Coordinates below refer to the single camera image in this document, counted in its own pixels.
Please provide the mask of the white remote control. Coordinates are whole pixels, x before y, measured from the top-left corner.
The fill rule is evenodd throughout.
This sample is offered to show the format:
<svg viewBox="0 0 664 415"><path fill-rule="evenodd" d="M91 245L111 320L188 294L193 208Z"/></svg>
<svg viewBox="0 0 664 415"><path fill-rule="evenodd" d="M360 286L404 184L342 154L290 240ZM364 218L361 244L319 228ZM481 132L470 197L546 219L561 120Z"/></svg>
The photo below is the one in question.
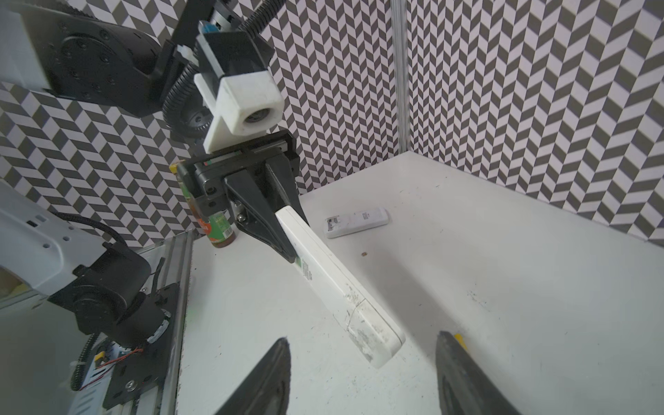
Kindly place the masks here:
<svg viewBox="0 0 664 415"><path fill-rule="evenodd" d="M328 239L379 228L389 223L389 213L382 207L353 214L339 214L325 220L324 234Z"/></svg>
<svg viewBox="0 0 664 415"><path fill-rule="evenodd" d="M295 268L364 358L382 368L406 342L402 328L293 207L276 217L295 250Z"/></svg>

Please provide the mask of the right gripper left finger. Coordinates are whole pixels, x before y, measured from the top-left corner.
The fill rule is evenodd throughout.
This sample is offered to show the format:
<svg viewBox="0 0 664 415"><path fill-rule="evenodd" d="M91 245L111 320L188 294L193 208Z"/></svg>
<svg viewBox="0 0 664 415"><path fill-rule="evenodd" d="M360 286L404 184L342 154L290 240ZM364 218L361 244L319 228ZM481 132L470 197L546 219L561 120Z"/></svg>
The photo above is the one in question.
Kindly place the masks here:
<svg viewBox="0 0 664 415"><path fill-rule="evenodd" d="M281 337L215 414L287 414L291 379L290 344Z"/></svg>

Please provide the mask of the small battery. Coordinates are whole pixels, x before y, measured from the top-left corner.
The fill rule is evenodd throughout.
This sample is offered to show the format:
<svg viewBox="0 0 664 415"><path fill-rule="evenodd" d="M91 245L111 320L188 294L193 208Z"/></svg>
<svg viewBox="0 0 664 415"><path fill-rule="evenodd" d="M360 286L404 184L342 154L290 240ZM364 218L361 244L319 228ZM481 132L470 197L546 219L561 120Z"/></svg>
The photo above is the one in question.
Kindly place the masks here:
<svg viewBox="0 0 664 415"><path fill-rule="evenodd" d="M468 351L467 346L464 342L463 336L460 333L454 334L453 337L464 351Z"/></svg>

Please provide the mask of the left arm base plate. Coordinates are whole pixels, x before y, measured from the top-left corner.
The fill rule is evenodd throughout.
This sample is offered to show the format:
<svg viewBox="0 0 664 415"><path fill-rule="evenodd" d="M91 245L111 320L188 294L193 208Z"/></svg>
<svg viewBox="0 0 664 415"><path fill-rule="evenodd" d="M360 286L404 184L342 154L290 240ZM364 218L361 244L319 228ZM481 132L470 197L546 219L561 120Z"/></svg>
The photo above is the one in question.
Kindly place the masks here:
<svg viewBox="0 0 664 415"><path fill-rule="evenodd" d="M138 293L138 305L119 325L120 345L132 354L114 364L102 407L126 404L158 386L167 375L180 285Z"/></svg>

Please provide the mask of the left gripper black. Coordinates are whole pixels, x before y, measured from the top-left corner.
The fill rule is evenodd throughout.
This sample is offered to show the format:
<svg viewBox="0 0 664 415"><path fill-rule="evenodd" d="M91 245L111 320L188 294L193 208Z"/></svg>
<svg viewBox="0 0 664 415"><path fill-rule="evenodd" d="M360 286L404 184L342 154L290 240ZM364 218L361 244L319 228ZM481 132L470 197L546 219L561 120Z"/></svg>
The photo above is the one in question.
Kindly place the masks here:
<svg viewBox="0 0 664 415"><path fill-rule="evenodd" d="M201 216L229 211L231 202L239 204L241 211L235 215L239 229L271 247L290 264L297 254L275 212L289 206L309 224L295 181L299 174L297 140L289 131L192 157L178 166L178 176Z"/></svg>

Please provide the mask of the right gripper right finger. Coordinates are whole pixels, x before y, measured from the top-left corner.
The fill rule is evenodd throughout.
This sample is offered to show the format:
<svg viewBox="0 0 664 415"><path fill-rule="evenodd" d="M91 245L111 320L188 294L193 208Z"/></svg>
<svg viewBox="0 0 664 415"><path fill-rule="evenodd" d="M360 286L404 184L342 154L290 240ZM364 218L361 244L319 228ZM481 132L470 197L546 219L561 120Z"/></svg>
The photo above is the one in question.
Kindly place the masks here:
<svg viewBox="0 0 664 415"><path fill-rule="evenodd" d="M448 331L437 335L436 368L442 414L520 414Z"/></svg>

